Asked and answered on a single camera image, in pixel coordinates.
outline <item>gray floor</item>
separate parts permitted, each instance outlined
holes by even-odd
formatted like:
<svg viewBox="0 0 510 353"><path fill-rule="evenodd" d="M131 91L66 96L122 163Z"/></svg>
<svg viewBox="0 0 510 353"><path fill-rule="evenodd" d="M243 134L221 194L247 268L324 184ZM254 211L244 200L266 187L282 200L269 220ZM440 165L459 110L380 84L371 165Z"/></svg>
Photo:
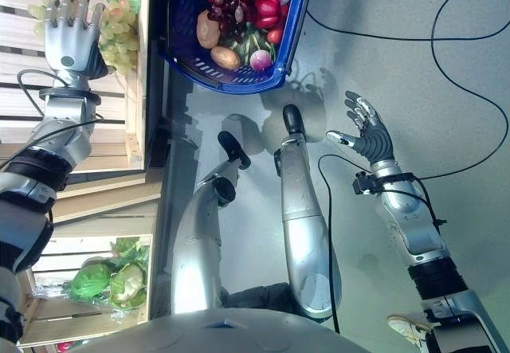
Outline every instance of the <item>gray floor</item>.
<svg viewBox="0 0 510 353"><path fill-rule="evenodd" d="M338 28L428 37L443 1L310 0L309 9ZM437 35L491 33L507 22L509 12L510 0L452 0L438 21ZM484 41L437 44L437 55L454 80L510 112L510 30ZM336 152L367 165L352 151L335 149L324 139L328 129L355 133L345 116L345 90L372 101L393 136L395 156L403 170L417 176L476 162L492 150L504 130L504 121L494 108L455 88L436 70L429 43L331 33L306 18L292 69L283 88L255 96L225 96L173 76L175 134L198 146L195 150L191 143L177 142L173 149L178 153L175 157L182 158L178 189L186 193L175 198L176 203L185 201L196 179L224 159L216 141L222 129L242 137L253 161L241 172L236 201L220 213L222 280L230 292L287 280L280 181L272 157L284 136L281 109L286 104L301 109L314 142L308 149L324 213L328 198L317 159ZM179 156L181 149L187 156ZM507 340L509 163L506 143L476 169L427 182L438 217L449 221L442 235L453 259ZM385 322L392 313L419 312L420 304L386 226L375 212L378 200L353 195L354 167L325 159L324 169L333 186L333 237L343 278L341 331L374 352L414 351Z"/></svg>

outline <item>plastic basket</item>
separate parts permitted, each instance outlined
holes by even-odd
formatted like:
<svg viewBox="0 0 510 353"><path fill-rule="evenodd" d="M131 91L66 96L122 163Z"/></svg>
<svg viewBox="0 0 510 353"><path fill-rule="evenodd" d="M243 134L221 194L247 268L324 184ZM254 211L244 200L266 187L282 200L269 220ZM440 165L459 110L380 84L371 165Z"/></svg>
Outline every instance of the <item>plastic basket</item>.
<svg viewBox="0 0 510 353"><path fill-rule="evenodd" d="M200 12L210 8L207 0L168 0L163 56L194 82L218 92L254 94L277 88L290 74L307 4L308 0L291 0L277 58L270 69L255 72L249 66L223 69L212 61L210 51L198 44L197 19Z"/></svg>

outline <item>shoe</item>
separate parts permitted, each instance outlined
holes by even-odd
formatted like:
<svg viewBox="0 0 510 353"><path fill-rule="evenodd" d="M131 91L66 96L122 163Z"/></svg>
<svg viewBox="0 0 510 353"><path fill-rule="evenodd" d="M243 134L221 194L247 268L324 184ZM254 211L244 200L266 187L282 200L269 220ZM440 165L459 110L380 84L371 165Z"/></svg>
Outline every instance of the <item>shoe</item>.
<svg viewBox="0 0 510 353"><path fill-rule="evenodd" d="M406 337L421 353L429 353L425 340L426 334L432 330L429 325L398 315L388 316L386 321L391 329Z"/></svg>

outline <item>robot finger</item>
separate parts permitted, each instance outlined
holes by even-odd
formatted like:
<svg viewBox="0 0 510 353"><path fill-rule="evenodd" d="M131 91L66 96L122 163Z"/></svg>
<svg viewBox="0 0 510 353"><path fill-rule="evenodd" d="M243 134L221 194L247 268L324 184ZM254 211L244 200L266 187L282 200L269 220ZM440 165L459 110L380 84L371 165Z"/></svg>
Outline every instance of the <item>robot finger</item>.
<svg viewBox="0 0 510 353"><path fill-rule="evenodd" d="M344 134L343 132L335 130L326 132L326 138L331 140L334 144L343 144L344 146L349 147L354 147L356 140L358 140L355 136Z"/></svg>
<svg viewBox="0 0 510 353"><path fill-rule="evenodd" d="M352 111L354 111L354 109L358 107L355 100L345 100L344 103Z"/></svg>
<svg viewBox="0 0 510 353"><path fill-rule="evenodd" d="M362 131L364 127L364 121L354 112L347 112L347 116L352 119L358 130Z"/></svg>
<svg viewBox="0 0 510 353"><path fill-rule="evenodd" d="M84 28L85 22L87 22L88 13L88 2L90 0L78 0L78 11L74 18L74 25L79 26L81 29Z"/></svg>
<svg viewBox="0 0 510 353"><path fill-rule="evenodd" d="M358 115L361 120L365 120L368 117L368 114L362 108L355 108L354 112Z"/></svg>
<svg viewBox="0 0 510 353"><path fill-rule="evenodd" d="M366 117L370 120L371 124L377 124L379 122L379 116L368 100L360 97L356 100L356 103L358 104L358 107L366 113Z"/></svg>
<svg viewBox="0 0 510 353"><path fill-rule="evenodd" d="M356 94L355 92L350 92L349 90L345 92L345 96L349 100L353 100L354 102L356 102L356 100L361 97L359 94Z"/></svg>
<svg viewBox="0 0 510 353"><path fill-rule="evenodd" d="M73 2L74 0L62 0L61 9L57 15L58 25L60 25L60 22L65 22L65 25L69 25L71 22L71 6Z"/></svg>
<svg viewBox="0 0 510 353"><path fill-rule="evenodd" d="M103 19L103 11L104 5L101 3L96 4L94 13L92 14L92 19L90 20L90 25L88 26L88 30L94 30L99 34L101 20Z"/></svg>
<svg viewBox="0 0 510 353"><path fill-rule="evenodd" d="M52 0L46 7L45 15L45 30L48 31L51 28L57 26L57 11L59 6L58 0Z"/></svg>

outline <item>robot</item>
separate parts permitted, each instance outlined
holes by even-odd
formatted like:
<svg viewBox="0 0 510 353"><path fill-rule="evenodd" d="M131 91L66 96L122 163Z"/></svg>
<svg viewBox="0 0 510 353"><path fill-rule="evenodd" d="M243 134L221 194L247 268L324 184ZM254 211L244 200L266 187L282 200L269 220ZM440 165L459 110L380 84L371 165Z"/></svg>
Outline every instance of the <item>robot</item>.
<svg viewBox="0 0 510 353"><path fill-rule="evenodd" d="M56 192L64 188L68 174L90 153L89 139L100 98L90 93L88 80L107 72L97 48L104 7L96 6L88 24L89 0L78 0L75 18L70 16L71 1L63 0L60 6L52 2L46 13L46 57L59 79L53 88L41 92L45 117L34 128L29 147L0 172L2 352L17 351L15 344L23 333L16 274L41 255L53 231L45 215L56 200ZM416 284L424 312L438 324L426 337L429 351L508 353L476 293L457 272L437 231L437 219L418 200L413 175L403 174L395 161L390 135L378 113L367 100L351 92L347 92L346 105L360 137L329 131L327 138L351 147L371 164L371 175L358 174L353 186L356 193L376 194L382 199L395 248ZM175 265L174 314L98 339L76 352L365 352L316 322L328 318L332 300L340 298L338 265L327 270L326 225L309 178L304 126L297 108L285 108L284 121L289 135L275 161L281 176L290 285L267 288L263 291L265 301L255 301L251 306L241 306L246 304L243 299L248 297L253 303L253 298L260 299L260 290L256 296L252 292L236 296L221 288L218 207L234 200L237 171L250 164L236 139L223 132L218 140L228 160L199 183L179 227L174 262L186 264L182 271ZM334 291L328 297L330 279ZM184 288L195 297L186 296ZM290 294L292 301L283 301L284 305L271 301L285 298L282 294Z"/></svg>

